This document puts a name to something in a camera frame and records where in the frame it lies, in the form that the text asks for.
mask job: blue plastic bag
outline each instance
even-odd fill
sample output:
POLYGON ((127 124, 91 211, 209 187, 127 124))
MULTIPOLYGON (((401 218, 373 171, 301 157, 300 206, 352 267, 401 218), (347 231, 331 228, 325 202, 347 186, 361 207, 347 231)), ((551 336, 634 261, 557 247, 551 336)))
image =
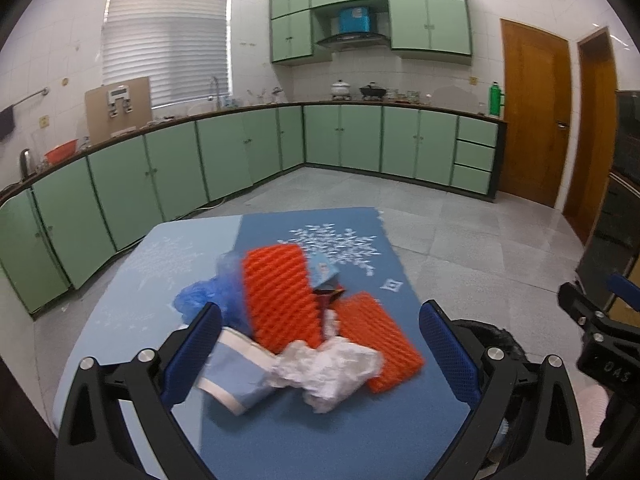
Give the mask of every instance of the blue plastic bag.
POLYGON ((204 282, 186 286, 174 299, 174 309, 182 314, 182 322, 189 324, 208 301, 220 307, 222 322, 250 336, 244 306, 244 286, 242 286, 242 259, 236 253, 223 254, 218 260, 218 275, 204 282))

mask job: towel rack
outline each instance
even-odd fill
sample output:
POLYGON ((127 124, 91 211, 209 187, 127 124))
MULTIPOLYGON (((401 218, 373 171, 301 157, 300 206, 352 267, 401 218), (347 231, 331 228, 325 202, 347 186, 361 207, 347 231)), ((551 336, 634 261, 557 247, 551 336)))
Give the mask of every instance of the towel rack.
POLYGON ((14 104, 14 106, 19 105, 20 103, 25 102, 27 99, 31 99, 32 97, 36 97, 36 95, 42 94, 42 95, 47 95, 49 93, 49 87, 45 86, 42 90, 38 90, 37 92, 34 92, 31 95, 27 95, 27 97, 25 97, 24 99, 20 99, 17 103, 14 104))

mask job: screw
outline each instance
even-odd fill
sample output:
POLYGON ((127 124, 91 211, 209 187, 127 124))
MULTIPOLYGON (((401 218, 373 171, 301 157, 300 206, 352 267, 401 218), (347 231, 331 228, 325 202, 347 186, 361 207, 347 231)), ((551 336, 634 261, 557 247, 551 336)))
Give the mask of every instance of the screw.
POLYGON ((138 361, 143 363, 148 363, 156 356, 156 352, 151 348, 146 348, 145 350, 141 350, 138 354, 138 361))
POLYGON ((549 355, 546 360, 549 361, 549 364, 552 365, 553 368, 559 368, 562 366, 562 359, 557 355, 549 355))
POLYGON ((489 348, 486 354, 494 361, 500 361, 504 358, 504 352, 496 347, 489 348))
POLYGON ((80 367, 82 368, 82 370, 88 370, 94 365, 94 363, 94 358, 85 357, 84 359, 82 359, 82 361, 80 361, 80 367))

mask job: red bowl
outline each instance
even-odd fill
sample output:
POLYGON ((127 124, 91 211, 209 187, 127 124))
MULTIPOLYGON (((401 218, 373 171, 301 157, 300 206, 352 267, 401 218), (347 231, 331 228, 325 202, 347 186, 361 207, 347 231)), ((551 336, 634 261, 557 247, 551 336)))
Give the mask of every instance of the red bowl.
POLYGON ((56 146, 50 152, 45 153, 44 156, 49 164, 59 164, 76 152, 76 144, 78 144, 78 139, 70 140, 69 142, 56 146))

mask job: window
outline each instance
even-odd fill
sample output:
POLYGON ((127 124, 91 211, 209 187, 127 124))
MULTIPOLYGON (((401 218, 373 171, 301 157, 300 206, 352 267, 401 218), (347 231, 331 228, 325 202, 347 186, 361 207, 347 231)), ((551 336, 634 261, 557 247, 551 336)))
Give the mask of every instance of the window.
POLYGON ((231 0, 107 0, 105 85, 149 76, 151 105, 231 94, 231 0))

